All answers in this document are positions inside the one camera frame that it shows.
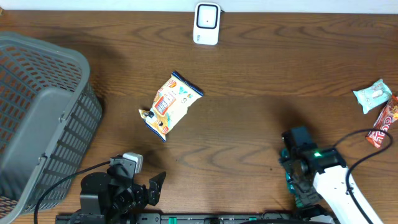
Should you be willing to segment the red orange snack bar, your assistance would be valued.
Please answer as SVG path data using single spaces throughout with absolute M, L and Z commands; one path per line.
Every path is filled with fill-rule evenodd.
M 370 131 L 366 136 L 366 139 L 376 148 L 380 148 L 381 144 L 386 136 L 385 133 L 390 128 L 390 125 L 397 120 L 397 97 L 391 96 L 391 99 L 387 102 L 386 106 L 382 109 L 378 116 L 373 128 L 376 131 Z

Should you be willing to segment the grey plastic basket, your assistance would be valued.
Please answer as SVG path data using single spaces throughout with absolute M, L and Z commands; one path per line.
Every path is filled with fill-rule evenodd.
M 1 222 L 57 206 L 103 109 L 79 52 L 1 33 Z

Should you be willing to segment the teal mouthwash bottle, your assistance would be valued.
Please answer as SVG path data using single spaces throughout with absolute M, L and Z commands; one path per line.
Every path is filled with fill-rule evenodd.
M 289 151 L 286 147 L 283 148 L 282 152 L 280 153 L 279 163 L 285 169 L 287 188 L 288 191 L 294 195 L 296 206 L 298 208 L 304 207 L 306 203 L 304 203 L 303 200 L 305 200 L 305 194 L 308 192 L 308 190 L 303 184 L 299 183 L 298 178 L 294 177 L 294 162 L 290 158 Z

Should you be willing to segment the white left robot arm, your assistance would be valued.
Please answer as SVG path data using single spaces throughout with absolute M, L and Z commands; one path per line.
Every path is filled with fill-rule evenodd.
M 78 218 L 81 223 L 136 223 L 130 210 L 155 206 L 160 200 L 167 176 L 161 172 L 149 180 L 149 186 L 134 182 L 142 169 L 143 157 L 126 153 L 112 157 L 106 172 L 94 172 L 81 181 Z

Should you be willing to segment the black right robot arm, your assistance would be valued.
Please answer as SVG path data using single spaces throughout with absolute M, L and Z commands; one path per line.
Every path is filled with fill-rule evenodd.
M 304 126 L 282 133 L 282 141 L 279 163 L 298 206 L 310 208 L 324 200 L 335 223 L 382 223 L 336 146 L 318 147 Z

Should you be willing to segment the yellow snack bag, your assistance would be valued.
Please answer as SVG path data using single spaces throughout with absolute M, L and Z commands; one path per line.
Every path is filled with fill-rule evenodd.
M 146 126 L 166 142 L 166 135 L 202 96 L 203 91 L 199 87 L 173 71 L 157 91 L 150 110 L 139 110 L 139 114 Z

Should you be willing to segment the white barcode scanner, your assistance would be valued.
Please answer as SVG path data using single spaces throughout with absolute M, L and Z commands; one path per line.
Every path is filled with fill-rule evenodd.
M 221 8 L 212 2 L 199 2 L 195 7 L 193 41 L 200 45 L 216 45 L 220 33 Z

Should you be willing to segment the light teal wipes packet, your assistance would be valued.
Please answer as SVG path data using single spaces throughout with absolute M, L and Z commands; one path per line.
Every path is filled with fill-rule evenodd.
M 362 106 L 364 114 L 387 102 L 392 96 L 390 88 L 384 83 L 383 79 L 379 79 L 370 87 L 353 91 L 353 93 L 358 103 Z

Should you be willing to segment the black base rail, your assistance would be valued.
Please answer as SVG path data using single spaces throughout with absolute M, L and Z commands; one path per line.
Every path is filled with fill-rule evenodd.
M 83 215 L 57 215 L 55 223 L 132 223 L 132 224 L 238 224 L 246 222 L 269 222 L 278 221 L 274 223 L 339 223 L 329 215 L 318 215 L 312 218 L 293 218 L 286 213 L 263 213 L 263 214 L 249 214 L 249 215 L 177 215 L 177 214 L 160 214 L 160 213 L 140 213 L 140 214 L 125 214 L 116 221 L 101 221 L 92 218 L 83 218 Z

